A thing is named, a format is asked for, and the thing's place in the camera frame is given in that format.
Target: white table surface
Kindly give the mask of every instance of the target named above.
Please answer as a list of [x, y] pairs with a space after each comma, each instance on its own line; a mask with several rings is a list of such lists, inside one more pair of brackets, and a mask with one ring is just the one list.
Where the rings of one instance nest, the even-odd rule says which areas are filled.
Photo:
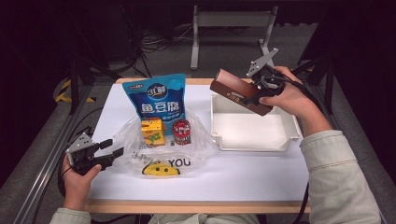
[[[185, 106], [210, 132], [208, 85], [187, 85]], [[101, 142], [137, 116], [121, 84], [114, 84], [92, 139]], [[286, 152], [219, 151], [199, 170], [173, 178], [146, 178], [124, 166], [108, 167], [92, 182], [93, 200], [139, 202], [301, 201], [308, 180], [301, 139]]]

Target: wrist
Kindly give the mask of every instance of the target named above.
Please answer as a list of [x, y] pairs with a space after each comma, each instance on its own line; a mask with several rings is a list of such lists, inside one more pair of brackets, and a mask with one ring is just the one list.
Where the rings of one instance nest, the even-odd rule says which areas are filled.
[[71, 209], [71, 210], [76, 210], [76, 211], [84, 211], [85, 210], [85, 200], [71, 199], [71, 198], [67, 198], [67, 196], [66, 196], [64, 198], [63, 207]]
[[303, 124], [303, 134], [305, 137], [313, 133], [332, 130], [332, 125], [330, 125], [329, 121], [327, 121], [316, 106], [308, 109], [309, 112], [299, 117]]

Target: person's left hand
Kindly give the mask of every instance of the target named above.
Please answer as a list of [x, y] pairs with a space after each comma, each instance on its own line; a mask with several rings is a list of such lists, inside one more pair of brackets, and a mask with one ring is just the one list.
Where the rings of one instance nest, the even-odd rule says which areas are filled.
[[[70, 168], [69, 159], [64, 157], [63, 172]], [[64, 175], [64, 208], [84, 211], [85, 203], [91, 189], [92, 180], [99, 174], [102, 166], [100, 164], [91, 168], [85, 175], [79, 175], [73, 169], [67, 170]]]

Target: table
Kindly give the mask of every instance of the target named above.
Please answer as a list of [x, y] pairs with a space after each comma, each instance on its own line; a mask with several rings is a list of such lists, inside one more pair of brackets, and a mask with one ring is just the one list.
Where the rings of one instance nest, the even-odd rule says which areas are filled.
[[[122, 81], [125, 79], [114, 84], [108, 95], [92, 137], [95, 142], [111, 138], [136, 116]], [[209, 131], [211, 81], [187, 78], [185, 91], [186, 107]], [[142, 178], [127, 166], [108, 167], [93, 180], [86, 210], [119, 214], [298, 213], [308, 179], [300, 141], [281, 153], [220, 151], [201, 169], [175, 178]]]

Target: yellow smiley face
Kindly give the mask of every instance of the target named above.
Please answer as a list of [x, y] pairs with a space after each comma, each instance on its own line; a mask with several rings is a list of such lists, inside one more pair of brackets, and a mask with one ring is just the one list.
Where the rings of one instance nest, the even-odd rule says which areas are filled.
[[155, 163], [146, 166], [143, 171], [143, 175], [180, 175], [180, 171], [170, 165], [164, 163]]

